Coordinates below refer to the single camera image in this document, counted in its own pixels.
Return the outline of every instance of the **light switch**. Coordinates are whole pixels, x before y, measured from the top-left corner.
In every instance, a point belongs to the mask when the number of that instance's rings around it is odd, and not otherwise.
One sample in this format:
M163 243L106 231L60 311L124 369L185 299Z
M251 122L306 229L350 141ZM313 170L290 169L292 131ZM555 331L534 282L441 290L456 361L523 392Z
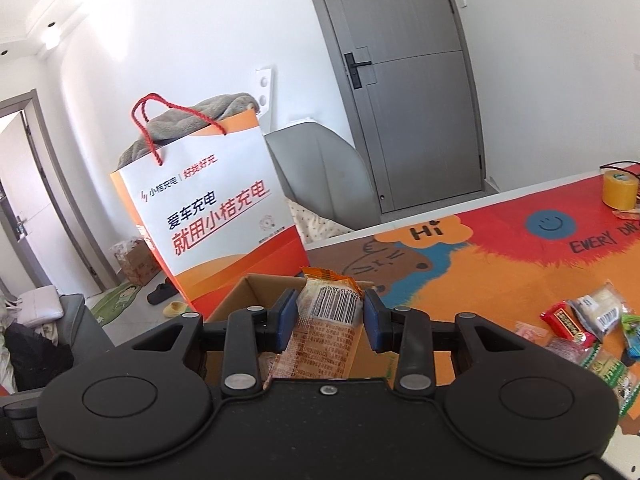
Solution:
M466 0L456 0L456 1L460 9L464 9L466 7Z

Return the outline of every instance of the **red rope handle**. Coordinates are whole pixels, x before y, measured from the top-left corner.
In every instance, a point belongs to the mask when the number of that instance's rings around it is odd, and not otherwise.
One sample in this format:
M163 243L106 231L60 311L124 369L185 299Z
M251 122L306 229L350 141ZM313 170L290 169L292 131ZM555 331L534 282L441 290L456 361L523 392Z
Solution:
M174 103L170 103L169 101L167 101L163 97L160 97L156 93L145 95L143 98L140 98L138 100L136 105L131 110L131 118L133 119L133 122L136 123L136 126L139 128L139 130L142 132L142 136L145 139L146 145L148 146L149 151L151 151L151 153L154 154L154 157L156 158L156 162L158 163L158 166L162 166L162 158L160 158L160 154L158 153L158 150L156 150L156 145L154 144L153 139L151 139L149 130L147 130L146 126L142 124L140 120L136 117L136 111L138 110L138 108L140 108L142 110L142 117L147 123L149 122L149 118L147 117L146 110L145 110L145 105L146 105L146 102L148 101L158 101L159 103L162 103L167 108L174 108L175 110L181 110L183 112L188 112L190 114L193 114L196 117L201 118L206 123L212 124L212 126L215 126L217 129L219 129L223 135L226 135L226 130L222 127L222 125L219 122L211 119L210 117L207 117L205 114L197 110L194 110L193 108L187 108L185 106L180 106Z

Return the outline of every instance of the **tape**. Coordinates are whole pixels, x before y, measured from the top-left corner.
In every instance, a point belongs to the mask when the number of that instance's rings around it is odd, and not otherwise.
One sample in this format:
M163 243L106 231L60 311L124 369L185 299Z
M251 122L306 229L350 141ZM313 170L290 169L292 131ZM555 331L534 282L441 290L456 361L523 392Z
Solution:
M638 199L638 184L638 178L630 173L607 171L602 176L602 201L613 209L633 209Z

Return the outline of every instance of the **gray plush fabric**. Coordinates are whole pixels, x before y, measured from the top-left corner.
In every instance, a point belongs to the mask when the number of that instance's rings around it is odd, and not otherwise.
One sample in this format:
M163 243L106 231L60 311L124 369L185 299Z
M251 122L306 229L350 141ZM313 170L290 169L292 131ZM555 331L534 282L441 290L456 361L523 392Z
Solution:
M260 107L256 100L249 94L224 94L209 99L205 99L191 108L197 110L207 117L215 120L226 119L249 109L254 109L256 113ZM151 138L156 146L164 146L180 139L181 137L201 130L207 125L201 118L181 110L167 110L164 114L158 115L146 124ZM142 136L134 142L126 152L120 156L118 169L132 163L141 156L149 153L145 139Z

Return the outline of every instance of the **table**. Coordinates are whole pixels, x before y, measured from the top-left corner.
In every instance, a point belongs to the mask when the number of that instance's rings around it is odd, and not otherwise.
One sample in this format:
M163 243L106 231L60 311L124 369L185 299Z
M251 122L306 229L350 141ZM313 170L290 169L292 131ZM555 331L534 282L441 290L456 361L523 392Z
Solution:
M542 311L607 280L640 312L640 222L616 218L601 194L599 172L580 174L316 242L308 256L314 267L375 282L387 307L405 304L435 320L471 311L510 330L517 321L548 330ZM619 328L604 347L622 355ZM439 354L438 384L447 384L453 372ZM640 364L632 370L640 376ZM634 479L638 433L640 401L607 451Z

